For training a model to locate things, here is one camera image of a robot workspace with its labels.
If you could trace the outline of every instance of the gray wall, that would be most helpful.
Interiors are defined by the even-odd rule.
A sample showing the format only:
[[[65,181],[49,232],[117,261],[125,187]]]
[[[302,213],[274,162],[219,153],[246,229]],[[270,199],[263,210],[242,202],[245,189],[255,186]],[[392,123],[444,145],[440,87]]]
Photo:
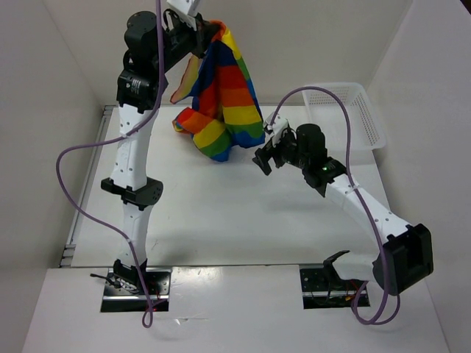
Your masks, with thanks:
[[[433,234],[427,280],[452,353],[470,351],[471,15],[416,0],[369,87],[386,125],[377,155],[392,209]]]
[[[44,0],[101,103],[116,99],[127,19],[154,0]],[[368,85],[411,0],[204,0],[223,20],[247,63],[260,102],[278,102],[305,83]],[[167,75],[164,102],[186,60]]]
[[[41,0],[0,3],[0,48],[0,350],[15,353],[73,216],[55,158],[94,140],[101,111]],[[88,158],[79,152],[64,163],[75,196]]]

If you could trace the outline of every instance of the white table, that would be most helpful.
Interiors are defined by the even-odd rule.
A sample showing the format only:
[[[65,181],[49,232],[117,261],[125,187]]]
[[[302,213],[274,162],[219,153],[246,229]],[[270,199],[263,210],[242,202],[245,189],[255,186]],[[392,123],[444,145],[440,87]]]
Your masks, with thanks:
[[[147,173],[163,182],[164,192],[149,222],[149,265],[254,265],[319,263],[339,250],[377,253],[356,223],[315,190],[301,171],[286,165],[270,176],[251,161],[253,149],[235,147],[227,163],[215,163],[196,150],[187,135],[173,131],[183,107],[163,107],[152,132]],[[273,107],[262,107],[264,116]],[[307,122],[304,107],[284,107],[293,127]],[[118,110],[106,138],[118,136]],[[110,176],[116,146],[99,155],[87,212],[121,227],[119,197],[100,189]],[[332,154],[344,162],[343,154]],[[387,206],[372,152],[353,154],[357,180]],[[111,266],[119,235],[79,218],[72,267]]]
[[[365,327],[349,308],[304,310],[295,265],[175,268],[169,311],[144,329],[141,313],[99,312],[103,283],[90,272],[105,274],[48,271],[24,353],[448,352],[424,282],[403,294],[393,322]],[[376,308],[380,291],[369,292]]]

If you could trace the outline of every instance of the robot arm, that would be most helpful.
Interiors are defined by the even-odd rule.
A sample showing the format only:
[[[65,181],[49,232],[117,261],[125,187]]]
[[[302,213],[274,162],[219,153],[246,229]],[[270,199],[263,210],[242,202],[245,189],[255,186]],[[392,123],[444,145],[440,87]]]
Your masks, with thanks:
[[[168,0],[172,28],[163,31],[164,68],[170,70],[187,54],[204,57],[205,51],[219,31],[219,25],[202,20],[196,8],[200,0]],[[139,267],[146,273],[146,236],[153,206],[163,192],[162,182],[146,175],[146,160],[155,117],[136,133],[131,130],[145,121],[155,105],[159,75],[155,14],[136,13],[127,22],[124,40],[124,70],[118,78],[120,135],[116,162],[110,178],[102,180],[102,189],[120,195],[124,208],[124,232],[137,254]],[[121,252],[113,273],[123,287],[137,289],[140,285],[129,244],[121,242]]]
[[[431,234],[418,224],[411,226],[386,209],[367,193],[355,180],[351,185],[346,168],[327,156],[325,136],[314,124],[304,124],[294,132],[286,119],[278,116],[273,125],[266,123],[266,132],[272,136],[255,153],[253,161],[265,175],[272,169],[271,159],[280,168],[285,163],[302,170],[305,181],[322,197],[331,200],[356,221],[376,243],[372,225],[363,205],[355,194],[358,189],[378,228],[389,271],[389,294],[396,296],[433,271]],[[354,254],[342,250],[324,261],[326,277],[337,279],[375,280],[384,288],[383,268],[379,256]]]

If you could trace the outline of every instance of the laundry basket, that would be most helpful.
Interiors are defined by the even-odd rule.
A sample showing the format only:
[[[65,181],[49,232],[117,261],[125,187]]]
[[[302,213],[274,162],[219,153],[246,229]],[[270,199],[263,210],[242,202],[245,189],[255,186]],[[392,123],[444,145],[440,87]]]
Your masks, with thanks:
[[[386,138],[363,86],[354,82],[314,83],[335,93],[347,108],[352,126],[352,150],[380,149]],[[321,127],[329,150],[344,151],[347,146],[347,125],[338,103],[318,90],[302,92],[309,122]]]

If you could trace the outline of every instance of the colorful fabric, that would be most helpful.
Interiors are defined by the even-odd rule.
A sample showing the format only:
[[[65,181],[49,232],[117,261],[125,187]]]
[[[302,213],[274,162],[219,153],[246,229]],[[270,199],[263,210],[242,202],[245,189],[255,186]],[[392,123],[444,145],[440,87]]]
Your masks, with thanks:
[[[255,90],[230,30],[220,21],[203,60],[191,57],[182,82],[171,97],[175,104],[189,96],[191,108],[173,121],[177,132],[190,134],[196,147],[218,162],[229,158],[234,145],[264,142],[265,134]]]

